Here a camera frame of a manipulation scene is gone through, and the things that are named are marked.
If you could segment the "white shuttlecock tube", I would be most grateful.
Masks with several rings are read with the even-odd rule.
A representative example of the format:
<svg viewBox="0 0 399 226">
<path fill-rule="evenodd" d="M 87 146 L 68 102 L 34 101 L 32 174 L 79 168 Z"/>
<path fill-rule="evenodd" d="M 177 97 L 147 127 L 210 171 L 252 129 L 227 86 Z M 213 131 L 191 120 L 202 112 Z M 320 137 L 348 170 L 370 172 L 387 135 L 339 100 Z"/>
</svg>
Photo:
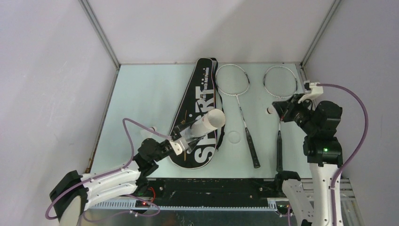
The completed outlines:
<svg viewBox="0 0 399 226">
<path fill-rule="evenodd" d="M 196 120 L 188 129 L 188 138 L 199 138 L 222 128 L 225 125 L 225 114 L 220 109 L 208 111 L 200 119 Z"/>
</svg>

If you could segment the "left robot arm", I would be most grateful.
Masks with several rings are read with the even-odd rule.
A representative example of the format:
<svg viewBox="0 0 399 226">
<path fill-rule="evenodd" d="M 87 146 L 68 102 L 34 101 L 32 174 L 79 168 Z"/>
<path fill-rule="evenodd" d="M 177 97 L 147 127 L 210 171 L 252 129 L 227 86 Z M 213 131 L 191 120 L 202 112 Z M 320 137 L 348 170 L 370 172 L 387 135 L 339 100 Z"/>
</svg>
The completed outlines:
<svg viewBox="0 0 399 226">
<path fill-rule="evenodd" d="M 68 172 L 50 192 L 51 204 L 45 212 L 47 219 L 56 219 L 63 226 L 70 220 L 69 224 L 75 226 L 85 211 L 100 202 L 122 195 L 147 194 L 148 176 L 158 169 L 157 162 L 193 149 L 207 134 L 219 129 L 219 126 L 202 117 L 174 127 L 171 135 L 163 135 L 132 119 L 122 120 L 123 124 L 127 121 L 164 138 L 164 141 L 147 138 L 137 151 L 130 143 L 131 157 L 128 162 L 108 172 L 81 175 L 75 170 Z"/>
</svg>

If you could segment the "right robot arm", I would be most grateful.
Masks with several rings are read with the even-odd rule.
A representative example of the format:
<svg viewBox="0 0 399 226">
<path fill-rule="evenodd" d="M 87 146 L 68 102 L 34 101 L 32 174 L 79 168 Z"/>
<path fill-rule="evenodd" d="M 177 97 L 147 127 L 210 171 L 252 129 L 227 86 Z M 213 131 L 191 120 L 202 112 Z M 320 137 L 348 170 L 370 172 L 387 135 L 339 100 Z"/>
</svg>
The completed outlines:
<svg viewBox="0 0 399 226">
<path fill-rule="evenodd" d="M 312 176 L 313 202 L 310 202 L 296 172 L 283 171 L 276 175 L 274 192 L 287 197 L 287 215 L 294 214 L 299 226 L 341 226 L 340 178 L 335 173 L 343 165 L 342 147 L 335 137 L 341 121 L 342 108 L 331 101 L 321 101 L 314 110 L 311 101 L 302 101 L 294 94 L 285 101 L 275 101 L 272 107 L 281 122 L 295 122 L 306 136 L 303 153 Z"/>
</svg>

